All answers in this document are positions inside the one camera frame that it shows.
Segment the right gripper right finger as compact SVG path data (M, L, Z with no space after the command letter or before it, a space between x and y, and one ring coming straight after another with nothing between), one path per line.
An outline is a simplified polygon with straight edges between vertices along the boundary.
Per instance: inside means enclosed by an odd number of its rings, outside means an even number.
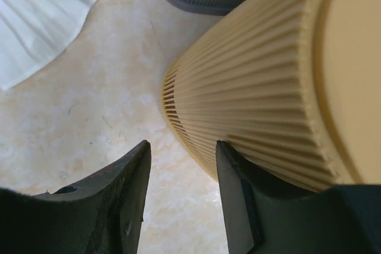
M380 186L311 192L224 141L216 144L216 161L230 253L380 252Z

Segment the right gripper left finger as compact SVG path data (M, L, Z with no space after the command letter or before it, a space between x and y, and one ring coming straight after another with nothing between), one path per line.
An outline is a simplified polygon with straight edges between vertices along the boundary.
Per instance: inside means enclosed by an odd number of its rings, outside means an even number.
M1 252L136 253L150 170L144 140L54 193L1 189Z

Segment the yellow slatted bin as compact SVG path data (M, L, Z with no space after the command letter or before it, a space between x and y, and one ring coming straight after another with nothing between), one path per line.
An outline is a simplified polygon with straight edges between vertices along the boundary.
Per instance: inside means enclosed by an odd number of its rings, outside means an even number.
M215 146L313 191L380 183L380 0L246 0L167 70L163 115L211 177Z

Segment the white crumpled cloth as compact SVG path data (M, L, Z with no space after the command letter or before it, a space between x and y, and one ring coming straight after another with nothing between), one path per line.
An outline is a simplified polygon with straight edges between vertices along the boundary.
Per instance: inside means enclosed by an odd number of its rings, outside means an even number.
M79 35L97 0L1 0L1 89L59 56Z

